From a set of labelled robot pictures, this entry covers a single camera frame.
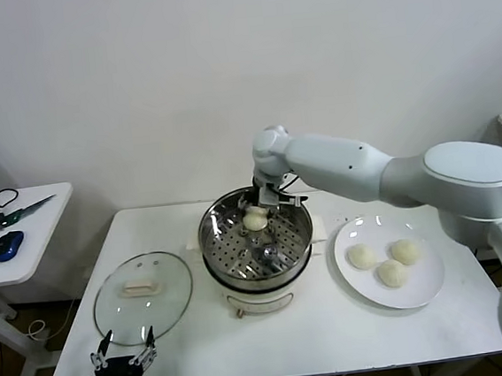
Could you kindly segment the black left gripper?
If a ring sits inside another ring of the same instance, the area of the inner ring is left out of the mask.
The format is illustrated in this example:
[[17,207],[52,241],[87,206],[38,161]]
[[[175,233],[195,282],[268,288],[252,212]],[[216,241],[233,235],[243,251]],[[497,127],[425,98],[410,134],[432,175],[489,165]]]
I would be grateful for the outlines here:
[[155,360],[157,350],[154,341],[153,326],[150,326],[143,351],[137,356],[112,357],[105,360],[112,340],[112,330],[106,333],[97,347],[97,352],[90,354],[90,361],[95,369],[95,376],[142,376],[143,366],[149,366]]

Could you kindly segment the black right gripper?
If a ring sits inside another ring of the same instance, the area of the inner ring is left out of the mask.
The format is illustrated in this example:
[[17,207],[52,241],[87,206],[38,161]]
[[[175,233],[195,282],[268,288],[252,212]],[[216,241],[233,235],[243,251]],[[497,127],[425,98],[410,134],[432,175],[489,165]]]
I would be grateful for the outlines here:
[[256,193],[241,194],[237,197],[236,207],[243,219],[247,215],[260,215],[260,208],[268,208],[271,212],[279,212],[281,209],[293,207],[301,208],[307,201],[307,196],[284,194],[281,191],[286,175],[269,176],[263,178],[261,176],[253,176],[253,186],[257,190]]

